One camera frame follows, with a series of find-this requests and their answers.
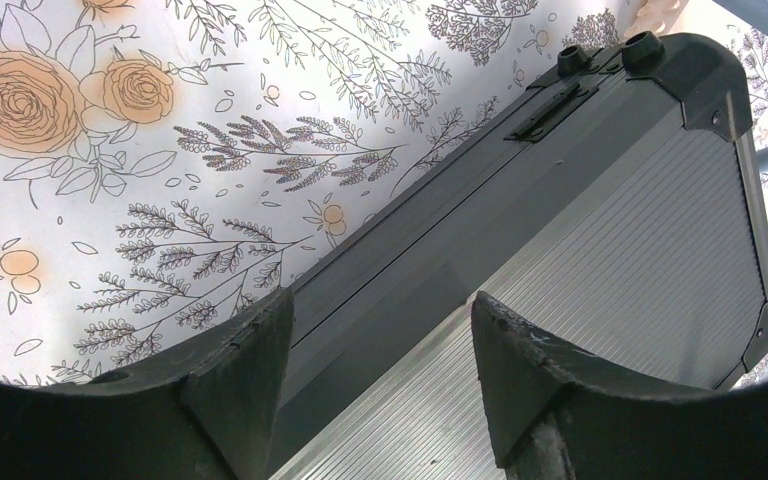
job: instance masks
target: tool case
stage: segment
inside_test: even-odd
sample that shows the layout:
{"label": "tool case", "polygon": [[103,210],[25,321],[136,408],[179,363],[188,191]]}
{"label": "tool case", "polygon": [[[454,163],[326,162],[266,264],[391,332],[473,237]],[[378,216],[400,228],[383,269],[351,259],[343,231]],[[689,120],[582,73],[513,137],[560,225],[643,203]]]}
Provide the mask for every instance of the tool case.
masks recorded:
{"label": "tool case", "polygon": [[[292,287],[275,448],[297,451],[479,287],[620,366],[734,385],[768,352],[751,127],[745,72],[713,40],[565,49]],[[482,287],[514,258],[509,291]]]}

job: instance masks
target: gray ribbed surface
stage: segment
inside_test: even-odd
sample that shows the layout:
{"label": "gray ribbed surface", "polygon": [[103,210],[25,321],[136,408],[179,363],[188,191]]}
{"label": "gray ribbed surface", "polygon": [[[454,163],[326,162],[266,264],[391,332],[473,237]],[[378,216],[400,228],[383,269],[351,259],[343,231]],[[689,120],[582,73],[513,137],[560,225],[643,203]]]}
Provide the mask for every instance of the gray ribbed surface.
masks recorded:
{"label": "gray ribbed surface", "polygon": [[[624,183],[551,248],[539,253],[537,239],[523,248],[483,289],[609,360],[710,387],[734,367],[763,302],[735,151],[679,131]],[[272,480],[504,478],[464,307]]]}

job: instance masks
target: ribbed metal panel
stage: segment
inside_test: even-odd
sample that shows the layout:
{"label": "ribbed metal panel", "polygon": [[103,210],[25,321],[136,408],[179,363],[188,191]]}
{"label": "ribbed metal panel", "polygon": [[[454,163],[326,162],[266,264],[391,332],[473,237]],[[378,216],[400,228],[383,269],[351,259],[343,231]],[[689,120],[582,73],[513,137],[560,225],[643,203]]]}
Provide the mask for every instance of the ribbed metal panel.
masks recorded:
{"label": "ribbed metal panel", "polygon": [[[764,300],[742,192],[733,146],[678,131],[560,242],[539,253],[529,244],[483,289],[620,365],[712,387],[738,360]],[[470,303],[272,480],[504,480]]]}

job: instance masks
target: cylindrical cap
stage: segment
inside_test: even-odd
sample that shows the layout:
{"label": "cylindrical cap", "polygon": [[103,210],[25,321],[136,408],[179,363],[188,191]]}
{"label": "cylindrical cap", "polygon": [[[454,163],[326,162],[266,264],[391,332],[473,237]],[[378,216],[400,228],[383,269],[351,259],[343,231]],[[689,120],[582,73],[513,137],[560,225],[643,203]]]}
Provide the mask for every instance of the cylindrical cap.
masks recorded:
{"label": "cylindrical cap", "polygon": [[623,66],[628,70],[648,65],[664,54],[664,44],[652,32],[638,33],[622,47]]}
{"label": "cylindrical cap", "polygon": [[587,65],[588,60],[590,57],[584,53],[583,48],[578,45],[567,47],[558,55],[558,75],[575,75]]}

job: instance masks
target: striped aluminum surface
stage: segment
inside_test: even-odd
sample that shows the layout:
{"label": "striped aluminum surface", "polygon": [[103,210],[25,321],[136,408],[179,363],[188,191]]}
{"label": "striped aluminum surface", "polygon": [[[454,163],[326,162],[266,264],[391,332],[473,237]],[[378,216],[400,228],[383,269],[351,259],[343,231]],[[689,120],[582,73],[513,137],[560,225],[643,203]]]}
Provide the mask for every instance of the striped aluminum surface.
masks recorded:
{"label": "striped aluminum surface", "polygon": [[[764,301],[735,149],[679,129],[621,175],[596,210],[565,232],[555,223],[575,214],[562,213],[483,290],[615,363],[712,387],[738,361]],[[606,177],[588,191],[619,178]],[[504,478],[462,307],[272,480]]]}

